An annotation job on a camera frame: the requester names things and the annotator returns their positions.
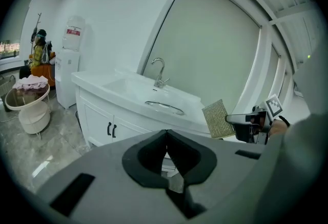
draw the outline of basket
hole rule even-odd
[[[0,75],[0,77],[0,96],[4,96],[12,89],[13,85],[16,83],[16,78],[13,75],[9,78],[4,78],[2,75]]]

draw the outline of tiled floor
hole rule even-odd
[[[50,100],[51,119],[42,139],[25,133],[18,118],[0,123],[1,153],[13,177],[32,192],[53,174],[88,152],[75,117],[76,105],[65,110],[56,96]],[[0,103],[0,121],[17,117]]]

